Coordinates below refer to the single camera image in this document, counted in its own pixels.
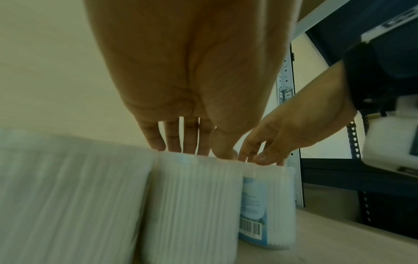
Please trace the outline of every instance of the barcode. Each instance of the barcode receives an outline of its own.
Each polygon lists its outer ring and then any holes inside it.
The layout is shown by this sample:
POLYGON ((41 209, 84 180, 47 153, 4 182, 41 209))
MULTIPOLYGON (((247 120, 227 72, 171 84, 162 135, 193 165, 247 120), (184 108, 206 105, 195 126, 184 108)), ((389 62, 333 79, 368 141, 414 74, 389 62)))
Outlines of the barcode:
POLYGON ((239 232, 258 240, 262 239, 261 224, 244 218, 239 219, 239 232))

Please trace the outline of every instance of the plastic container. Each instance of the plastic container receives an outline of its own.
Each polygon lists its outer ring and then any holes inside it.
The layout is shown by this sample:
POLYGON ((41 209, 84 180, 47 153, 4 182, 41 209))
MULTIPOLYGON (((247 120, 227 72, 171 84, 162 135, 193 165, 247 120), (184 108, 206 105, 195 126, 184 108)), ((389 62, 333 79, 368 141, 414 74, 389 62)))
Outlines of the plastic container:
POLYGON ((270 249, 296 242, 295 173, 290 167, 246 163, 239 238, 270 249))
POLYGON ((234 263, 244 165, 160 153, 148 202, 142 262, 234 263))
POLYGON ((0 263, 128 264, 157 152, 0 129, 0 263))

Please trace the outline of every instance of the black sleeve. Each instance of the black sleeve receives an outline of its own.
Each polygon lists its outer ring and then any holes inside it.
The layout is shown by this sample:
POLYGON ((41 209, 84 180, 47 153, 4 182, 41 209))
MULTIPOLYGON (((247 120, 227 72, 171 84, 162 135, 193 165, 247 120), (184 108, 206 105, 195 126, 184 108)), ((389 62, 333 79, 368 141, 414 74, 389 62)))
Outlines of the black sleeve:
POLYGON ((402 95, 418 94, 418 6, 362 35, 343 55, 351 98, 359 110, 393 110, 402 95))

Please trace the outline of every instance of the perforated metal upright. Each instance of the perforated metal upright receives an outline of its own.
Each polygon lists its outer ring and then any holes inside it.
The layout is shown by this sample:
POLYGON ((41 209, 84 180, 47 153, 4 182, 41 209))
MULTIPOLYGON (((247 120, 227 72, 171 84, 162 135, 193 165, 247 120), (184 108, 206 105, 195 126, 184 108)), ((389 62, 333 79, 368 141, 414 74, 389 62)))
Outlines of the perforated metal upright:
MULTIPOLYGON (((283 104, 286 100, 292 98, 296 91, 293 78, 293 61, 294 55, 292 53, 292 47, 289 47, 289 51, 286 54, 286 57, 283 62, 283 68, 279 72, 279 75, 276 79, 276 88, 277 88, 277 102, 278 104, 283 104)), ((287 159, 287 166, 293 167, 296 169, 296 205, 304 207, 303 200, 303 186, 302 186, 302 175, 300 169, 300 150, 297 149, 293 151, 289 158, 287 159)))

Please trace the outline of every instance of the cotton swab container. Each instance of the cotton swab container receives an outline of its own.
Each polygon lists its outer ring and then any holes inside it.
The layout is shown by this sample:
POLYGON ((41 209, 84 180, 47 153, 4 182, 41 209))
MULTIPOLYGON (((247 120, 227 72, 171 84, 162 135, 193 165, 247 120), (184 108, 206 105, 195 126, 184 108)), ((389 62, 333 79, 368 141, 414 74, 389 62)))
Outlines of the cotton swab container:
POLYGON ((0 263, 128 264, 157 152, 0 129, 0 263))
POLYGON ((239 238, 271 249, 296 242, 295 173, 290 167, 246 163, 239 238))
POLYGON ((143 263, 234 263, 244 165, 160 153, 147 206, 143 263))

